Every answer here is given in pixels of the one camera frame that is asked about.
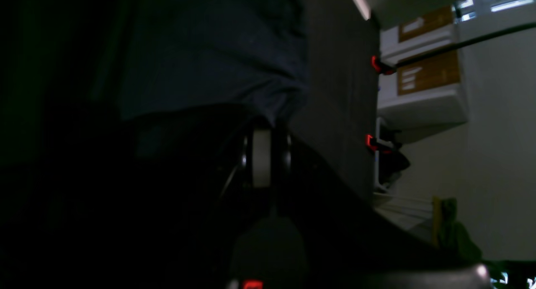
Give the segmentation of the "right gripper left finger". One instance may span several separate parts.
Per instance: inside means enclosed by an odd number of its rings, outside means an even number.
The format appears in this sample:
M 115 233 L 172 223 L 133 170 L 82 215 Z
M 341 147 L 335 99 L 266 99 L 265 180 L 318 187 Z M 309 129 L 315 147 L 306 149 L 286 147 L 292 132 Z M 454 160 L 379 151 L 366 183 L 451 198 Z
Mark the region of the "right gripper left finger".
M 242 168 L 251 188 L 269 188 L 272 184 L 272 131 L 255 127 L 243 140 Z

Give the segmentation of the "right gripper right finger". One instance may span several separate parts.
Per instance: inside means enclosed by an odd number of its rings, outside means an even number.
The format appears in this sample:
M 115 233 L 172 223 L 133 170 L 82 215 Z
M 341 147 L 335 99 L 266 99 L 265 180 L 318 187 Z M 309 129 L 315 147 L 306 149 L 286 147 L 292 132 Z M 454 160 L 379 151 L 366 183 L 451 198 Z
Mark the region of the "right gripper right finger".
M 292 138 L 286 126 L 272 130 L 272 183 L 285 184 L 291 175 Z

